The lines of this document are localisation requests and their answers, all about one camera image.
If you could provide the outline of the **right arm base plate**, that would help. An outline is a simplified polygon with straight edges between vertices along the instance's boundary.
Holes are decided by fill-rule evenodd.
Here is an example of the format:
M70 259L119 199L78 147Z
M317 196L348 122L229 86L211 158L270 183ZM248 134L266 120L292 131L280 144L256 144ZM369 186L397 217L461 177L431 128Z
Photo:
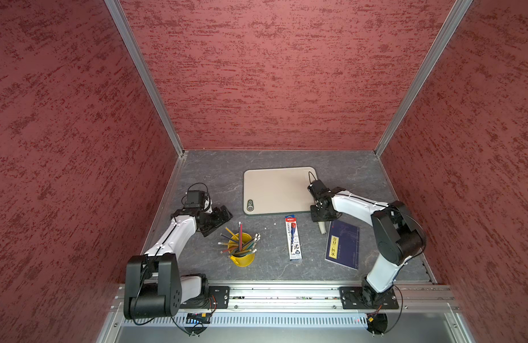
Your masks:
M371 287L339 287L340 301L344 310L398 310L397 297L391 287L377 293Z

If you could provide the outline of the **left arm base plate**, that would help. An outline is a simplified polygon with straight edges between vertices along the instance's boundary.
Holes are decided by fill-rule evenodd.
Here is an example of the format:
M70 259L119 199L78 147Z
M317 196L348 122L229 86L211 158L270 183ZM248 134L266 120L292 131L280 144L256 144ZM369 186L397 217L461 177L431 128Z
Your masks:
M181 309L223 310L230 301L229 286L202 287L199 296L191 298L180 305Z

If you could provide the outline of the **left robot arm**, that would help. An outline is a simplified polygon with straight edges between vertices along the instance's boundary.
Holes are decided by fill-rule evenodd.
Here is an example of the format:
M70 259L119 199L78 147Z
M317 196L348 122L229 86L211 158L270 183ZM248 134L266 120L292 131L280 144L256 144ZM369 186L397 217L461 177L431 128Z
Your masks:
M125 318L144 325L155 318L174 317L182 305L215 309L206 275L182 276L178 258L196 232L207 236L231 219L232 214L225 206L174 212L158 242L127 263Z

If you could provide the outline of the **beige cutting board green rim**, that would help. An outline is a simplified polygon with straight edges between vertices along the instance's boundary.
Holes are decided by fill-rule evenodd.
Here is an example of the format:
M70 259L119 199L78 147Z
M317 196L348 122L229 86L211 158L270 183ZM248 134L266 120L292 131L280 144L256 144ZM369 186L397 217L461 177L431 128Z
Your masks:
M246 215L309 212L315 200L308 191L317 172L312 167L250 169L243 174Z

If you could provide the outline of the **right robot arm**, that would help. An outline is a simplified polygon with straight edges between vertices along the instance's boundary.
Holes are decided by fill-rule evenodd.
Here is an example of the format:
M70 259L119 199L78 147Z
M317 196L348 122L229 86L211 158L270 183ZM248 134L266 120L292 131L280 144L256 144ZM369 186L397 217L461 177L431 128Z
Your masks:
M369 200L341 187L330 189L320 180L311 182L308 191L314 199L313 222L331 222L346 214L373 228L379 256L362 281L361 298L367 307L378 306L403 266L425 251L427 238L421 225L401 201Z

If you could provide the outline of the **knife with beige handle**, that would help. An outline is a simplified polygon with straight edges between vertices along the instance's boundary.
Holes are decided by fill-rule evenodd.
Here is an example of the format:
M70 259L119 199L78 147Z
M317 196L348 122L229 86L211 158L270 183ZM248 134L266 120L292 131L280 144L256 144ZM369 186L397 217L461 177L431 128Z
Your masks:
M326 222L318 222L318 227L321 234L327 234L327 230L325 227Z

